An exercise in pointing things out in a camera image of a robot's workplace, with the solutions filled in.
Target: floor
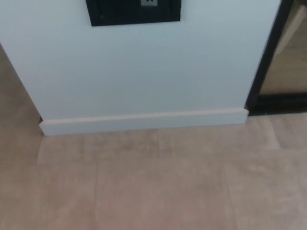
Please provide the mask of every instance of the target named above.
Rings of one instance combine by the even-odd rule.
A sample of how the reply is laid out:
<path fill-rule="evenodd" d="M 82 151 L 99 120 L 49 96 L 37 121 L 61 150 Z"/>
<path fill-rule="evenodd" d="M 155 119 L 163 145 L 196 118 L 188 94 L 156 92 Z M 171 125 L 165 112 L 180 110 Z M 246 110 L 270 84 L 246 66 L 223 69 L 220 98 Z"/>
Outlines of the floor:
<path fill-rule="evenodd" d="M 295 1 L 288 22 L 299 8 Z M 307 92 L 307 17 L 282 53 L 276 55 L 266 75 L 261 94 Z"/>
<path fill-rule="evenodd" d="M 0 71 L 0 230 L 307 228 L 307 114 L 42 137 Z"/>

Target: white baseboard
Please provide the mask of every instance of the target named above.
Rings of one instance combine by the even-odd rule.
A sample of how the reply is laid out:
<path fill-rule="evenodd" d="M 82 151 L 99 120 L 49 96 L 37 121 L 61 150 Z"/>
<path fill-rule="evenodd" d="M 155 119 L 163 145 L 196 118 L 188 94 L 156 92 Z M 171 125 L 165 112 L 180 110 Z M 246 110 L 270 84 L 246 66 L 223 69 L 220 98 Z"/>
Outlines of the white baseboard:
<path fill-rule="evenodd" d="M 44 120 L 40 124 L 40 127 L 46 136 L 52 136 L 147 128 L 241 124 L 246 121 L 247 115 L 247 110 L 238 108 L 208 111 Z"/>

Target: black door frame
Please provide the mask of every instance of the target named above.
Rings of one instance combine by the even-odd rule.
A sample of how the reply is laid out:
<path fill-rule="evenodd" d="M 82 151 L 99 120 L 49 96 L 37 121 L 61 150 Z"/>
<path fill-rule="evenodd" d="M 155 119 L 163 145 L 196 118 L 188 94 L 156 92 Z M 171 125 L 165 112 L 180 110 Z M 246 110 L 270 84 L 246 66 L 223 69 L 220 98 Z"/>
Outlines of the black door frame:
<path fill-rule="evenodd" d="M 307 92 L 260 95 L 294 0 L 282 0 L 245 108 L 249 115 L 299 113 L 307 111 Z"/>

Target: floor tile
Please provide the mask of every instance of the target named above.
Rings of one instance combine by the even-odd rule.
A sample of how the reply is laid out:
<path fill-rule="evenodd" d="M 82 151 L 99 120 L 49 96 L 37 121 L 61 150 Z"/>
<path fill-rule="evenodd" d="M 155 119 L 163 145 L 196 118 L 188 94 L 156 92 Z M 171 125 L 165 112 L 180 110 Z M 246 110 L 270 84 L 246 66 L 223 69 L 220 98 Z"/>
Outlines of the floor tile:
<path fill-rule="evenodd" d="M 42 165 L 40 168 L 45 193 L 38 229 L 94 230 L 96 165 Z"/>
<path fill-rule="evenodd" d="M 83 152 L 99 160 L 158 156 L 156 130 L 95 133 L 84 136 Z"/>
<path fill-rule="evenodd" d="M 224 167 L 238 230 L 306 229 L 292 153 L 236 154 Z"/>
<path fill-rule="evenodd" d="M 302 192 L 300 205 L 302 206 L 303 223 L 302 226 L 307 226 L 307 149 L 301 150 L 301 154 L 297 157 L 298 162 L 298 178 Z"/>
<path fill-rule="evenodd" d="M 0 230 L 36 230 L 43 192 L 35 166 L 0 167 Z"/>
<path fill-rule="evenodd" d="M 283 149 L 307 147 L 307 114 L 269 116 Z"/>
<path fill-rule="evenodd" d="M 213 159 L 102 161 L 97 230 L 235 230 L 224 171 Z"/>
<path fill-rule="evenodd" d="M 160 129 L 162 155 L 193 155 L 278 149 L 269 119 L 250 117 L 246 124 Z"/>
<path fill-rule="evenodd" d="M 0 131 L 0 166 L 36 164 L 41 138 L 38 128 Z"/>
<path fill-rule="evenodd" d="M 38 154 L 39 164 L 91 162 L 93 156 L 83 152 L 84 135 L 44 137 Z"/>

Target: white wall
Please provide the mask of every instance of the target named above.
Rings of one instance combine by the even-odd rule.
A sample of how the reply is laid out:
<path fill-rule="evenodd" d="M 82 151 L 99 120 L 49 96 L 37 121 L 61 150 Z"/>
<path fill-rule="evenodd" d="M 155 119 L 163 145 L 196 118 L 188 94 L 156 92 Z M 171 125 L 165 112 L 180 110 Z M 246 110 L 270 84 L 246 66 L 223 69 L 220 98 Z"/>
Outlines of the white wall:
<path fill-rule="evenodd" d="M 243 109 L 279 3 L 183 0 L 181 22 L 91 27 L 85 0 L 2 0 L 0 42 L 45 121 Z"/>

